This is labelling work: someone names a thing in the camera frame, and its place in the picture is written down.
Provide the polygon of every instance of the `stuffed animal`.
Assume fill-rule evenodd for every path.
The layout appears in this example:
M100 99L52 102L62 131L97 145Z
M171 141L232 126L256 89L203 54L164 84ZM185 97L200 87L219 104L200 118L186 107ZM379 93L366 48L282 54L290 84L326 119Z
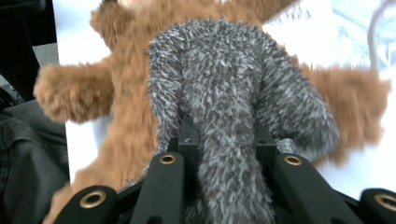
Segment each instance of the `stuffed animal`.
M253 123L311 161L328 155L339 132L317 90L269 35L242 23L187 21L157 35L148 54L158 150L178 137L181 113L201 134L202 201L188 223L273 223Z
M77 173L71 186L66 185L53 197L46 222L53 222L68 200L81 189L91 185L120 189L127 185L125 179L141 176L141 170L151 159L157 146L158 122L151 115L147 97L149 61L146 50L152 37L170 24L197 16L226 17L230 21L261 25L261 17L271 17L289 2L233 0L223 5L210 0L150 0L145 2L146 6L125 9L116 2L105 1L92 13L91 25L113 53L94 64L47 66L40 71L35 86L38 102L54 120L84 122L110 112L114 115L98 158ZM283 5L268 7L278 3ZM332 159L343 161L351 148L379 138L378 121L387 105L388 82L381 81L376 73L356 76L357 69L311 69L307 65L302 68L303 74L329 104L340 130L340 142L330 154ZM370 74L369 70L360 71ZM328 85L329 81L339 86ZM367 94L367 101L358 100L369 91L372 94ZM355 109L347 110L347 105L351 104L350 95L354 96ZM355 118L354 122L349 122L349 118ZM358 129L364 134L356 135Z
M35 84L35 97L53 120L84 122L110 112L114 118L98 157L76 173L72 185L54 195L45 223L52 223L70 198L88 186L127 186L126 180L139 178L152 158L158 121L147 96L150 39L186 19L225 17L261 26L257 8L251 6L262 6L261 12L269 18L289 2L151 0L139 9L125 9L117 2L104 1L92 15L92 26L106 37L112 53L93 64L46 66Z

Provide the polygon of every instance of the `black plastic part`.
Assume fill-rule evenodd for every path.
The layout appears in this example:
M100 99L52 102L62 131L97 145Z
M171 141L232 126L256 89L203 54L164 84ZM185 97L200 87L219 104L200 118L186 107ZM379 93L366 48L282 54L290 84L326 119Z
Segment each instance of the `black plastic part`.
M92 186L77 193L61 214L55 224L106 224L116 223L118 218L117 193L105 186Z
M254 123L256 142L256 157L265 170L269 165L274 165L277 155L277 144L268 130L259 122Z
M191 117L183 117L177 142L177 151L184 157L189 173L198 171L198 165L201 160L199 143L200 134L198 129L193 126Z
M130 224L184 223L184 159L178 153L155 156Z
M362 223L305 158L288 153L278 155L274 177L297 223Z
M141 180L133 186L123 189L118 193L118 208L120 214L117 223L129 223L129 221L131 220L131 216L134 212L134 207L136 206L137 198L139 197L139 193L142 189L143 183L144 180Z
M367 223L396 223L396 193L387 189L366 189L359 207Z

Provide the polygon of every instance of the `plush toy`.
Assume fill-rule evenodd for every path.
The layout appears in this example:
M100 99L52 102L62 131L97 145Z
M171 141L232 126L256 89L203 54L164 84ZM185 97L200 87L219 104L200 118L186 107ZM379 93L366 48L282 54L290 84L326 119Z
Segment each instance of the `plush toy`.
M149 49L149 95L160 151L178 137L180 114L200 131L198 211L188 223L273 223L271 197L256 160L253 123L291 138L313 161L339 138L328 106L290 57L257 27L187 21L156 36Z
M126 180L139 178L148 165L157 148L158 126L147 95L150 39L186 19L225 17L261 26L262 20L251 6L261 6L269 18L289 2L151 0L138 9L103 2L92 15L92 26L105 37L112 53L94 64L46 66L35 84L36 99L53 120L84 122L110 112L114 118L107 126L108 135L98 157L76 173L72 185L54 195L45 222L52 223L80 190L92 185L120 189L128 186Z
M92 13L92 27L112 50L110 56L94 64L50 65L40 71L35 96L50 118L84 122L110 112L114 117L108 126L108 136L101 146L98 158L87 168L77 172L72 185L66 185L53 197L47 223L53 222L69 199L81 189L91 185L120 189L128 185L126 179L139 178L142 169L151 159L157 147L155 131L158 128L158 121L151 114L147 97L147 50L152 37L171 24L181 23L186 19L195 20L197 17L212 17L213 20L225 17L228 21L245 21L261 26L263 20L275 15L291 1L233 0L225 4L212 0L135 2L136 7L129 5L129 9L126 9L116 2L105 1ZM306 76L318 75L318 78L311 78L310 81L322 93L337 121L340 141L331 154L333 158L338 158L339 151L347 152L349 148L361 146L365 141L373 139L372 136L379 136L381 130L378 118L386 107L388 83L381 82L377 74L355 76L354 69L349 72L333 69L330 72L329 69L312 70L305 65L302 68ZM345 76L319 78L337 73ZM325 85L329 80L332 83L341 83L339 88L343 90L339 91L334 85ZM349 84L345 84L344 80L349 80ZM344 105L349 105L347 92L356 96L354 99L358 99L371 88L354 83L370 81L375 86L370 100L353 101L355 108L362 110L343 109ZM356 118L356 122L347 126L347 119L351 117ZM360 129L364 135L354 135L356 129Z

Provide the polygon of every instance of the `teddy bear arm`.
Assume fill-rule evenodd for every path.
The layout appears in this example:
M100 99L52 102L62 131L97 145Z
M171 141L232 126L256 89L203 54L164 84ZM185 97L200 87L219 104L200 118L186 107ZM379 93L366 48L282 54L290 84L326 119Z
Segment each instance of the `teddy bear arm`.
M109 114L114 90L105 62L53 64L39 71L34 94L51 119L81 123Z

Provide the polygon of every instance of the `white table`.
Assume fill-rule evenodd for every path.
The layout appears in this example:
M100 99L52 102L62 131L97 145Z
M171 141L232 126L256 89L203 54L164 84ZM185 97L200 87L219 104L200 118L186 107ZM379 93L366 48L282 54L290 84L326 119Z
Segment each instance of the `white table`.
M299 43L300 46L303 44L309 44L311 47L316 44L323 46L323 41L328 41L331 44L334 27L332 20L326 19L332 14L329 2L325 0L319 1L320 3L314 3L315 1L312 2L312 0L307 1L311 1L311 7L318 7L313 11L317 19L309 24L298 24L299 27L295 26L296 24L290 24L288 27L290 32L302 35L299 31L305 30L306 41ZM91 10L97 8L99 3L99 0L53 0L60 64L97 62L109 53L100 36L89 25ZM266 29L274 33L274 36L276 34L282 36L279 31L285 30L275 26L272 28L267 26ZM319 38L310 36L312 34L319 34L320 38L326 38L326 36L330 38L322 38L320 40L322 42L318 42ZM297 46L290 44L290 51L296 51L301 58L306 60L312 59L310 55L316 53L315 47L310 48L311 50L306 50L306 48L301 50ZM328 51L333 55L331 46L328 47ZM315 58L321 64L331 63L328 58ZM393 71L393 77L388 76L393 78L393 89L395 89L396 76L394 74L396 74L396 69ZM389 97L389 107L383 118L386 132L381 143L378 146L368 146L363 152L353 153L349 163L342 168L325 164L319 169L333 188L356 199L359 199L361 191L366 188L385 188L396 191L396 178L394 177L396 171L396 141L394 140L396 120L392 116L395 114L396 95L393 92ZM96 157L98 148L106 136L106 123L109 120L110 118L102 118L83 125L67 122L67 144L72 180L76 170L88 165Z

